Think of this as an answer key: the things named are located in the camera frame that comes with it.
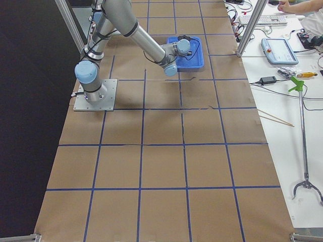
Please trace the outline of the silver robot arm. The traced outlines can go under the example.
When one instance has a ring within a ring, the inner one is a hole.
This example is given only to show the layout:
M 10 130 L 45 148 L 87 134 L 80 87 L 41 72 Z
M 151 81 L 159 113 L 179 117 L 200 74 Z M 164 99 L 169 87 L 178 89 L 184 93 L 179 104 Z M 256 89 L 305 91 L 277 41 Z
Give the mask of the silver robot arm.
M 84 46 L 75 75 L 80 82 L 84 98 L 89 103 L 102 101 L 107 96 L 107 88 L 99 78 L 99 64 L 104 57 L 104 49 L 114 32 L 131 38 L 150 62 L 163 68 L 167 76 L 177 73 L 176 59 L 191 54 L 188 37 L 159 45 L 139 24 L 130 1 L 103 1 L 102 16 L 96 24 L 93 35 Z

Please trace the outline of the person hand on keyboard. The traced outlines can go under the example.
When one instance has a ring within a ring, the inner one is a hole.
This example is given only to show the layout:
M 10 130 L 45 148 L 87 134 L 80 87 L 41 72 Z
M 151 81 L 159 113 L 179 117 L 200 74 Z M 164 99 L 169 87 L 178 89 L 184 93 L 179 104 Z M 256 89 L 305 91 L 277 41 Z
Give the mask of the person hand on keyboard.
M 288 0 L 281 0 L 277 6 L 278 11 L 288 13 L 290 8 L 290 4 Z

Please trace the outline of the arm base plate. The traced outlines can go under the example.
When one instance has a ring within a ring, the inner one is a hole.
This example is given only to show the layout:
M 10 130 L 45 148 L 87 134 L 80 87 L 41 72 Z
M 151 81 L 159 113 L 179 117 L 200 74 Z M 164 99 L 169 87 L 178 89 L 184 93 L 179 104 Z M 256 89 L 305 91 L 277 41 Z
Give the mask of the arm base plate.
M 117 79 L 101 79 L 101 87 L 98 91 L 85 92 L 81 84 L 76 95 L 74 111 L 113 111 L 115 106 Z

